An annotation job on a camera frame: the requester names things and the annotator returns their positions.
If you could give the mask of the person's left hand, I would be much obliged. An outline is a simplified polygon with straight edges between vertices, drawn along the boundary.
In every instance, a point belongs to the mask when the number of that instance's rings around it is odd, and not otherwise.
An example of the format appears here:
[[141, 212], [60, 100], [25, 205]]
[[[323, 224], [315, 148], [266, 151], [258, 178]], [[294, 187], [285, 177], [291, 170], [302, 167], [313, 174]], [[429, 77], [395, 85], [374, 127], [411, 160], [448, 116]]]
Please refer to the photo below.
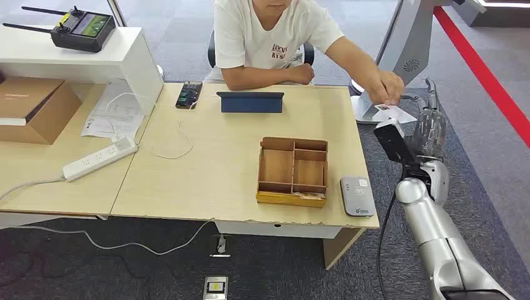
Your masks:
[[393, 72], [376, 71], [367, 82], [365, 91], [374, 105], [397, 106], [404, 91], [404, 82]]

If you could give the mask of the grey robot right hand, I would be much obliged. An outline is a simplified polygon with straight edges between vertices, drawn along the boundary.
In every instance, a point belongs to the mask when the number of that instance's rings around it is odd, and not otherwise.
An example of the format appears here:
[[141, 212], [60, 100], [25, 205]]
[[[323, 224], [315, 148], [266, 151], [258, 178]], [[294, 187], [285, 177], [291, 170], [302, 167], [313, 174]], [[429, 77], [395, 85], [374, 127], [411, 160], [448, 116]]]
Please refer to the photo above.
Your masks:
[[426, 78], [427, 98], [406, 94], [405, 99], [413, 100], [418, 108], [414, 134], [405, 137], [406, 144], [414, 154], [443, 159], [443, 146], [446, 138], [446, 117], [439, 108], [439, 98], [435, 82]]

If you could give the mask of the person's right hand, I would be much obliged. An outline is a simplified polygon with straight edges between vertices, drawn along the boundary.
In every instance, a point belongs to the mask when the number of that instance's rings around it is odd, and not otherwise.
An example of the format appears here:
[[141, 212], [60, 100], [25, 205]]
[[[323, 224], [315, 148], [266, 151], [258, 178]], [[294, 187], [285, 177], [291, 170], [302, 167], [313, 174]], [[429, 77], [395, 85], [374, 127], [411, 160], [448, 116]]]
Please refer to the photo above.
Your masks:
[[308, 85], [314, 78], [314, 69], [310, 64], [304, 63], [288, 69], [289, 82]]

